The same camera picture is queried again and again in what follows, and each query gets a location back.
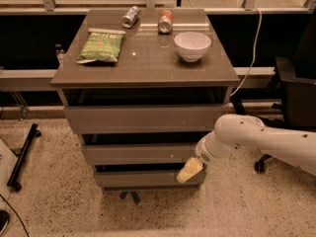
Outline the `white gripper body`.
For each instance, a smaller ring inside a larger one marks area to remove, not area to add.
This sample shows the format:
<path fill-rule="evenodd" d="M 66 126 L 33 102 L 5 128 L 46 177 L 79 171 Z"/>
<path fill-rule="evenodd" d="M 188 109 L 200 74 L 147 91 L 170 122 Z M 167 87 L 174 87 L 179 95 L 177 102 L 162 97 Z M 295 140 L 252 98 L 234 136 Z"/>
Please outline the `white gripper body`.
<path fill-rule="evenodd" d="M 230 153 L 231 147 L 223 144 L 214 131 L 204 136 L 196 146 L 196 156 L 203 163 L 221 159 Z"/>

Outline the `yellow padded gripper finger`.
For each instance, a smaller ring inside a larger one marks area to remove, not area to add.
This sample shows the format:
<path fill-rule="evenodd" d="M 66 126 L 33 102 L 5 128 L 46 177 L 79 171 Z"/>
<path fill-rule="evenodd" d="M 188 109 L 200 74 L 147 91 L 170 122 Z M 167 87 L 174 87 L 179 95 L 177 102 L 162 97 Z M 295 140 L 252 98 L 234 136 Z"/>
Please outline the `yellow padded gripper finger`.
<path fill-rule="evenodd" d="M 198 174 L 203 169 L 203 163 L 195 157 L 191 157 L 185 164 L 185 166 L 182 168 L 182 170 L 179 172 L 177 176 L 177 180 L 180 183 L 185 183 L 188 181 L 191 177 Z"/>

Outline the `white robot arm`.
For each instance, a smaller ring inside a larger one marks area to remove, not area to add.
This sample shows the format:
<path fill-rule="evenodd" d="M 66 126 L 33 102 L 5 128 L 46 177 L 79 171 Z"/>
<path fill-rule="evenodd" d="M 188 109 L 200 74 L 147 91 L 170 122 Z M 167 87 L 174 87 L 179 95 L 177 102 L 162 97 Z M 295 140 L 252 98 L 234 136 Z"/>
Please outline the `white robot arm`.
<path fill-rule="evenodd" d="M 241 148 L 258 149 L 291 166 L 316 175 L 316 132 L 266 126 L 259 118 L 223 115 L 205 135 L 179 172 L 177 181 L 187 182 L 204 165 Z"/>

